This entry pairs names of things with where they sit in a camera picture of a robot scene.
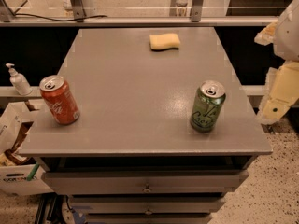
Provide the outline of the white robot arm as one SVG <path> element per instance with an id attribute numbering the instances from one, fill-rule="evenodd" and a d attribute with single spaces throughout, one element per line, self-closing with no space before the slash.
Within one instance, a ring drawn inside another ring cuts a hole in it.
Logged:
<path id="1" fill-rule="evenodd" d="M 269 68 L 257 120 L 278 122 L 299 99 L 299 0 L 292 0 L 276 22 L 258 33 L 254 42 L 273 44 L 276 56 L 284 60 L 278 69 Z"/>

